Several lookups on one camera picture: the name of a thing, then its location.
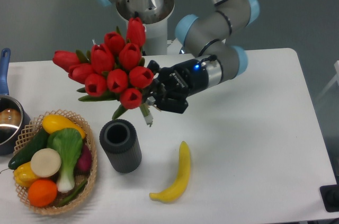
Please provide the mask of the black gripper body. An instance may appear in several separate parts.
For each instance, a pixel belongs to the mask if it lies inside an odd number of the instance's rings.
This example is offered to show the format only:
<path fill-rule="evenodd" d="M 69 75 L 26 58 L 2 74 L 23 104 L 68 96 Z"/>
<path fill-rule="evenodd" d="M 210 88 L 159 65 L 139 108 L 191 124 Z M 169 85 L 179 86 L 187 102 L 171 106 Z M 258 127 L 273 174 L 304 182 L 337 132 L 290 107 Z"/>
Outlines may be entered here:
<path fill-rule="evenodd" d="M 206 68 L 196 59 L 162 68 L 157 79 L 164 97 L 177 100 L 202 92 L 209 82 Z"/>

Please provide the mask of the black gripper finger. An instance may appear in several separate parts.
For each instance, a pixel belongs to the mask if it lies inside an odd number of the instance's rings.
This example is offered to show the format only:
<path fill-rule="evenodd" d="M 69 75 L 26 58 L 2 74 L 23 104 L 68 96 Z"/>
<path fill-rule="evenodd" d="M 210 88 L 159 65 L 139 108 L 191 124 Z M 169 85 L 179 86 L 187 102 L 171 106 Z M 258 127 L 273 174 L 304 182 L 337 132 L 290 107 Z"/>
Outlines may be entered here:
<path fill-rule="evenodd" d="M 183 114 L 188 108 L 188 102 L 186 100 L 175 100 L 171 98 L 159 98 L 155 99 L 150 96 L 146 99 L 146 103 L 150 106 L 155 106 L 157 109 L 166 112 Z"/>
<path fill-rule="evenodd" d="M 159 64 L 155 61 L 155 60 L 151 60 L 148 65 L 147 68 L 153 73 L 159 73 L 160 72 L 160 66 Z"/>

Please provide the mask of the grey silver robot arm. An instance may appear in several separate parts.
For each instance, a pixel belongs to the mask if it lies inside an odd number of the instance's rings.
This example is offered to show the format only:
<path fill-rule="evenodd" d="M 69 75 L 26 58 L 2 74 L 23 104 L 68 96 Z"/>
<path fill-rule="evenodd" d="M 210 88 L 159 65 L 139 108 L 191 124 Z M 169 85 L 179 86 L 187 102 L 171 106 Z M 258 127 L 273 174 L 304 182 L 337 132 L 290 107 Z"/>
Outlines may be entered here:
<path fill-rule="evenodd" d="M 145 35 L 156 40 L 155 29 L 167 30 L 167 18 L 174 9 L 174 0 L 99 0 L 107 6 L 115 4 L 124 19 L 139 16 L 145 23 Z M 216 86 L 242 74 L 248 64 L 246 52 L 228 47 L 224 41 L 233 33 L 251 24 L 260 13 L 257 0 L 212 0 L 215 11 L 200 19 L 190 14 L 183 17 L 175 28 L 175 36 L 193 59 L 170 68 L 160 68 L 151 61 L 148 69 L 153 82 L 144 90 L 143 114 L 149 107 L 183 113 L 188 107 L 187 97 Z"/>

